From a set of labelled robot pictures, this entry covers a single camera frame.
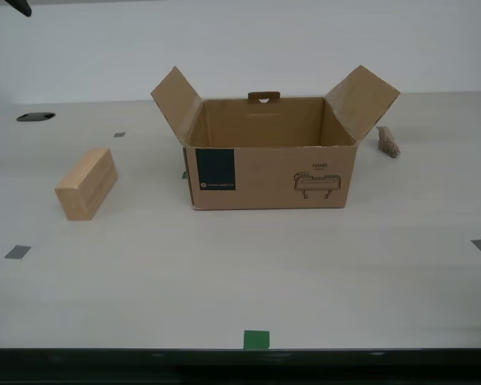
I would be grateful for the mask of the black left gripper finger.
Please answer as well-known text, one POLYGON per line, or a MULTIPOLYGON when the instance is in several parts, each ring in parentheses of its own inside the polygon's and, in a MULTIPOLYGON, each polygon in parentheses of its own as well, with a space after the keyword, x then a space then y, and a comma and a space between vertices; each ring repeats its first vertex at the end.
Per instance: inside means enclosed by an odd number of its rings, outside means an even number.
POLYGON ((27 0, 5 0, 5 2, 28 18, 32 15, 32 9, 27 0))

